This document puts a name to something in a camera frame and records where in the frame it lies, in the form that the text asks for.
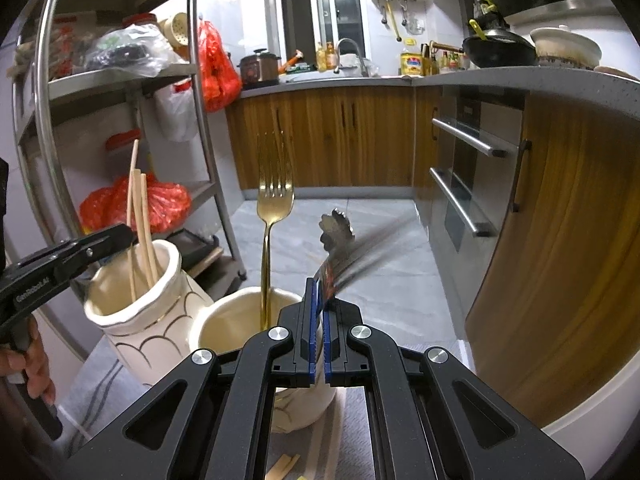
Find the person left hand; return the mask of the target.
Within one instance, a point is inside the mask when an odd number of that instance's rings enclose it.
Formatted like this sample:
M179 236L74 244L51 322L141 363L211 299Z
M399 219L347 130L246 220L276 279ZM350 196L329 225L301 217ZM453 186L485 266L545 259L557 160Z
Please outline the person left hand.
M28 319L30 344L26 351L14 351L1 347L0 374L2 377L25 372L28 395L32 399L41 398L49 405L55 401L55 384L50 375L49 357L44 350L36 319Z

